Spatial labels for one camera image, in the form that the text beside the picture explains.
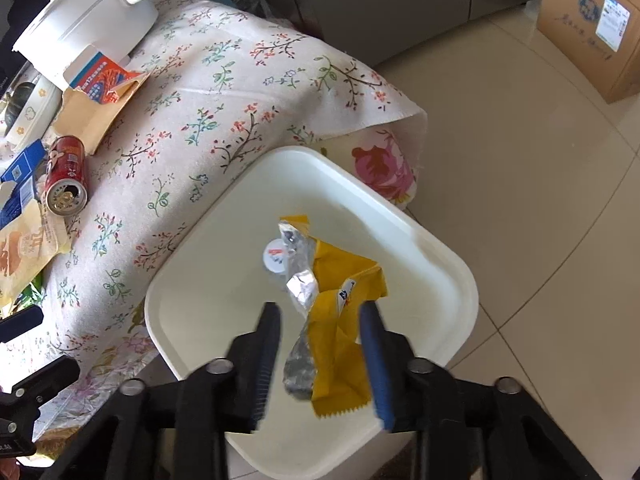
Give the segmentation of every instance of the white pot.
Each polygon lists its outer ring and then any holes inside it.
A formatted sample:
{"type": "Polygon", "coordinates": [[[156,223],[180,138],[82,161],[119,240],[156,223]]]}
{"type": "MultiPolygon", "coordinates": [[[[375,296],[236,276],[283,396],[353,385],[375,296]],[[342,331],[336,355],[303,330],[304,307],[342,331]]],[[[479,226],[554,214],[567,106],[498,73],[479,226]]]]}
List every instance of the white pot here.
{"type": "Polygon", "coordinates": [[[115,62],[127,56],[154,24],[149,0],[51,0],[14,44],[61,90],[65,68],[90,44],[115,62]]]}

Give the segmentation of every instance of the beige floor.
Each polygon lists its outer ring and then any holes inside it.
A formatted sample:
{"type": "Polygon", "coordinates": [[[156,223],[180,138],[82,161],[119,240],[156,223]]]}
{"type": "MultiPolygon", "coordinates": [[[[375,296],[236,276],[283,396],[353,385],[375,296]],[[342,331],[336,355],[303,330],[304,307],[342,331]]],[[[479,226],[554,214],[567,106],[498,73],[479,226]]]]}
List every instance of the beige floor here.
{"type": "MultiPolygon", "coordinates": [[[[606,105],[521,9],[380,67],[427,110],[417,220],[480,291],[452,363],[512,375],[605,479],[640,465],[640,100],[606,105]]],[[[262,480],[235,452],[232,477],[262,480]]]]}

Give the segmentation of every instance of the floral tablecloth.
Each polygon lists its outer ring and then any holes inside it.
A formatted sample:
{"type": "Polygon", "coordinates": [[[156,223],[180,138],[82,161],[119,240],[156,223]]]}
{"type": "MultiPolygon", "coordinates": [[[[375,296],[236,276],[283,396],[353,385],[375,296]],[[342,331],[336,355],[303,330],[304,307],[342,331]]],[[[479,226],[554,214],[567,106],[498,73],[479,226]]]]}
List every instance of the floral tablecloth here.
{"type": "Polygon", "coordinates": [[[400,206],[415,192],[426,115],[372,69],[220,4],[156,5],[129,65],[151,76],[88,161],[90,201],[68,221],[72,251],[47,267],[44,322],[0,347],[4,388],[60,354],[81,365],[36,436],[86,422],[157,355],[149,282],[261,153],[306,144],[400,206]]]}

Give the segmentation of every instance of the red can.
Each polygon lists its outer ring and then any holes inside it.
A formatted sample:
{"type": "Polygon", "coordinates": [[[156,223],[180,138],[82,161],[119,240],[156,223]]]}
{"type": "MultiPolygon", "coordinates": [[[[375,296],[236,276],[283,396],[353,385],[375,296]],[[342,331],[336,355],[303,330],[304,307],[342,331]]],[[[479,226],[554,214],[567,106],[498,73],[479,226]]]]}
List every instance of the red can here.
{"type": "Polygon", "coordinates": [[[49,152],[44,203],[56,215],[70,216],[82,211],[87,198],[84,144],[77,137],[59,137],[49,152]]]}

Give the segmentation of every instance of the crumpled foil wrapper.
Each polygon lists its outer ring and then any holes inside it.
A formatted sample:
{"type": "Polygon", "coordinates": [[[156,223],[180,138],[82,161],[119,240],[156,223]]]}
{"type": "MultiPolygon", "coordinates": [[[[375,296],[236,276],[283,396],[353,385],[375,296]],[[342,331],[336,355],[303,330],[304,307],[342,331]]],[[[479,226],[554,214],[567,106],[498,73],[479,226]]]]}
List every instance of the crumpled foil wrapper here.
{"type": "MultiPolygon", "coordinates": [[[[278,227],[287,250],[287,290],[297,311],[306,318],[319,293],[313,273],[316,242],[287,221],[280,221],[278,227]]],[[[282,380],[287,393],[298,400],[311,400],[316,378],[306,327],[307,322],[287,357],[282,380]]]]}

